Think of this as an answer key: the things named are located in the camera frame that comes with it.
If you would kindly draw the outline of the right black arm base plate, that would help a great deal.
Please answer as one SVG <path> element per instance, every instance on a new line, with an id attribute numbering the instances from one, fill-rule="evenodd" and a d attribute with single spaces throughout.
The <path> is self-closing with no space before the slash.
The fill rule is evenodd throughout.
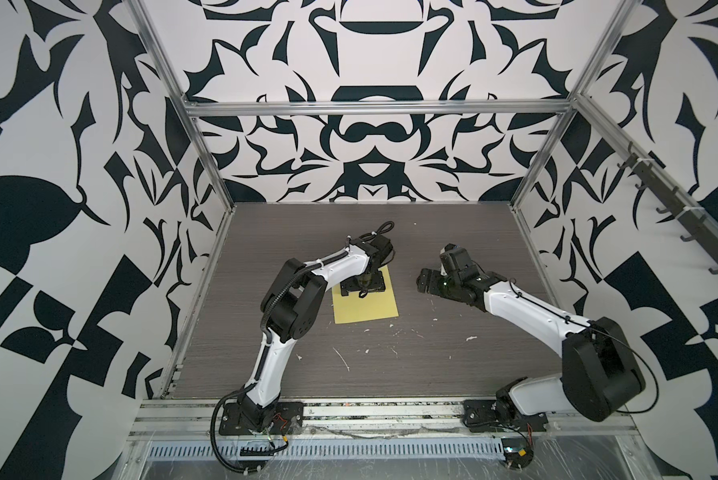
<path id="1" fill-rule="evenodd" d="M 544 432 L 545 414 L 526 416 L 507 402 L 494 399 L 468 399 L 463 402 L 462 424 L 472 433 L 514 431 Z"/>

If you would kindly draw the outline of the yellow square paper sheet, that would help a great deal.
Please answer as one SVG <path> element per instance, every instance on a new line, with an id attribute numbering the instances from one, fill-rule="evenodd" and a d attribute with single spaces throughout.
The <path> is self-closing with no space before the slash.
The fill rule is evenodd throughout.
<path id="1" fill-rule="evenodd" d="M 380 272 L 386 287 L 383 292 L 369 293 L 366 297 L 359 298 L 357 292 L 342 296 L 339 286 L 332 288 L 332 306 L 336 324 L 384 320 L 399 316 L 389 269 L 384 266 Z"/>

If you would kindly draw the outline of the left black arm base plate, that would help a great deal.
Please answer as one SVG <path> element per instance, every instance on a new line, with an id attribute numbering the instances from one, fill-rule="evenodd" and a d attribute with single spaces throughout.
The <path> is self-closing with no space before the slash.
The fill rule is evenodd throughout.
<path id="1" fill-rule="evenodd" d="M 262 408 L 254 403 L 226 403 L 220 416 L 221 436 L 287 435 L 301 427 L 305 404 L 274 402 Z"/>

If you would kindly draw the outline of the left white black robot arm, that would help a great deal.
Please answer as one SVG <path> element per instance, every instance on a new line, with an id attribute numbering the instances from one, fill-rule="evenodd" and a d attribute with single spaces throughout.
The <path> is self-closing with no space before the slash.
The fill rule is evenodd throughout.
<path id="1" fill-rule="evenodd" d="M 261 302 L 260 351 L 237 396 L 251 430 L 262 431 L 273 421 L 291 353 L 315 323 L 325 294 L 344 283 L 357 287 L 362 296 L 373 292 L 373 279 L 393 253 L 391 240 L 373 231 L 349 237 L 344 247 L 325 257 L 285 262 Z"/>

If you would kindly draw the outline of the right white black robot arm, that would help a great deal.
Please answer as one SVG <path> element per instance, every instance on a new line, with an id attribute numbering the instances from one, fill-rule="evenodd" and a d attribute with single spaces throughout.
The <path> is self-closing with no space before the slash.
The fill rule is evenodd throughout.
<path id="1" fill-rule="evenodd" d="M 653 373 L 615 321 L 590 320 L 542 301 L 514 280 L 483 269 L 455 244 L 446 245 L 439 259 L 438 269 L 420 271 L 419 292 L 504 319 L 561 360 L 558 374 L 522 378 L 500 389 L 489 422 L 514 425 L 548 412 L 576 412 L 601 422 L 646 389 Z"/>

